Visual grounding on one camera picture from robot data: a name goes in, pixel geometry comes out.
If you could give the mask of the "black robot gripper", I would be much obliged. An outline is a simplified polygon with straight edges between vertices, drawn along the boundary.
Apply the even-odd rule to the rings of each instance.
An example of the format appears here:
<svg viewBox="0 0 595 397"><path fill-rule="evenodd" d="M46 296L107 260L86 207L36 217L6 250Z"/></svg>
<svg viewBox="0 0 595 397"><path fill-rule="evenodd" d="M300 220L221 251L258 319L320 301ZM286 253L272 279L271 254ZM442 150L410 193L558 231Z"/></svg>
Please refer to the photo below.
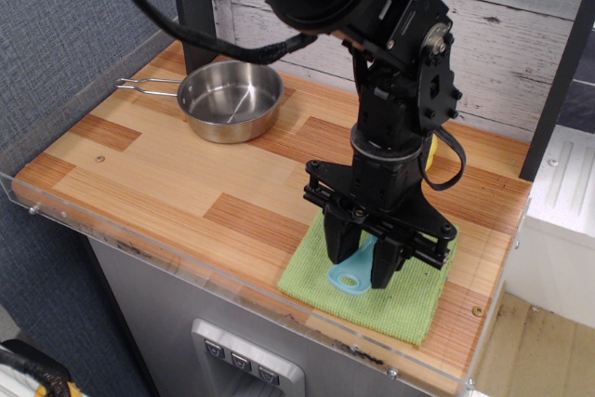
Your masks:
<svg viewBox="0 0 595 397"><path fill-rule="evenodd" d="M321 160L306 164L310 175L304 198L324 213L327 255L333 263L350 258L362 232L376 236L371 287L386 288L392 275L410 258L440 269L456 237L422 192L431 138L416 151L397 159L375 159L353 152L350 165Z"/></svg>

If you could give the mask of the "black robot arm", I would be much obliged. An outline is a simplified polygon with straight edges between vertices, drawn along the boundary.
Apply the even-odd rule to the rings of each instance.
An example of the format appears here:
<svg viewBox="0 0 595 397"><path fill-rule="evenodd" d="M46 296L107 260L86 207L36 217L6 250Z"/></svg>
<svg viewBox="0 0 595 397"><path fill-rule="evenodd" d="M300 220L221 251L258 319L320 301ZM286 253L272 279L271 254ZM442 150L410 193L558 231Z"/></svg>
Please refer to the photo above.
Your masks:
<svg viewBox="0 0 595 397"><path fill-rule="evenodd" d="M442 0L266 0L306 36L332 34L352 57L359 98L349 165L306 165L308 201L324 214L327 254L351 258L361 234L376 237L371 285L386 287L410 258L441 268L455 227L425 198L431 143L464 150L445 129L461 92L450 67L454 37Z"/></svg>

